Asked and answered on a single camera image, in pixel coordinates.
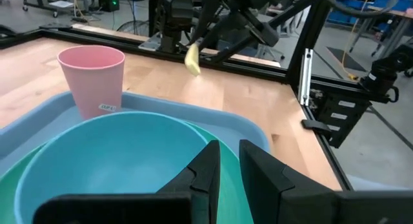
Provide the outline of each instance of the cup label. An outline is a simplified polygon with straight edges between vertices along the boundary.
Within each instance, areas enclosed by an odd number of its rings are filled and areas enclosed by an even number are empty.
[[[106,110],[106,111],[109,111],[109,112],[115,112],[116,111],[116,106],[114,106],[114,105],[100,104],[99,108],[101,110]]]

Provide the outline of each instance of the blue storage bin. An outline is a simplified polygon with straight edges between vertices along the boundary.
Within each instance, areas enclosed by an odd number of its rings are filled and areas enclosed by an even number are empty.
[[[332,11],[327,18],[327,21],[337,24],[350,24],[350,17],[348,15],[342,14],[339,11]]]
[[[345,5],[355,9],[361,9],[363,7],[364,1],[358,0],[344,0],[343,2]]]
[[[384,8],[386,7],[388,0],[374,0],[373,6]],[[407,8],[410,8],[412,5],[411,0],[399,0],[395,7],[392,10],[397,11],[406,11]]]
[[[350,23],[351,23],[351,24],[356,23],[356,21],[357,21],[357,18],[356,18],[356,17],[350,17]]]

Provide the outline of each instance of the blue bowl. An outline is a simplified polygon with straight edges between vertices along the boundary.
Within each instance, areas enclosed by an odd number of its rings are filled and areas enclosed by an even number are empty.
[[[153,193],[207,145],[190,125],[149,112],[97,117],[63,132],[26,167],[14,200],[17,224],[62,194]]]

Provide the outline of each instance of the wooden tabletop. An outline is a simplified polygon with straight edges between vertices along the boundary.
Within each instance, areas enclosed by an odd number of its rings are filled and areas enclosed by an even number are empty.
[[[146,39],[91,26],[74,27]],[[70,46],[76,44],[41,38],[0,51],[0,127],[68,90],[56,56]],[[277,65],[262,59],[234,57]],[[301,127],[305,115],[288,85],[206,68],[194,77],[182,63],[127,54],[123,88],[244,116],[264,131],[274,157],[325,186],[341,190],[313,131]]]
[[[380,11],[380,10],[383,9],[383,8],[372,6],[372,5],[369,5],[368,8],[371,9],[371,10],[375,10],[375,11]],[[403,12],[403,11],[390,10],[387,13],[388,14],[393,14],[393,15],[398,15],[400,17],[407,17],[407,18],[413,19],[413,14],[408,14],[408,13]]]

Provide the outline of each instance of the black bracket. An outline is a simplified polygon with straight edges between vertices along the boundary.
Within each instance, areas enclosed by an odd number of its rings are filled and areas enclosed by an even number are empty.
[[[306,130],[313,130],[317,132],[318,134],[323,135],[324,137],[327,138],[327,140],[329,140],[331,137],[330,127],[328,127],[328,125],[320,121],[304,119],[304,120],[301,120],[301,125]]]
[[[0,25],[0,37],[1,34],[4,34],[7,37],[16,37],[19,35],[19,33],[17,33],[15,30],[5,25]]]
[[[69,30],[69,29],[71,29],[71,28],[73,28],[73,27],[70,26],[70,25],[64,25],[64,24],[59,24],[59,23],[50,23],[50,24],[46,24],[46,25],[41,25],[41,26],[39,26],[39,28],[40,28],[40,29],[43,29],[43,30],[50,30],[50,29],[53,29],[53,30],[55,30],[55,29],[58,29],[58,30],[62,30],[62,29]]]
[[[213,140],[157,194],[191,194],[192,224],[216,224],[220,173],[219,141]]]
[[[248,140],[239,143],[245,194],[255,224],[413,223],[411,191],[333,191]]]

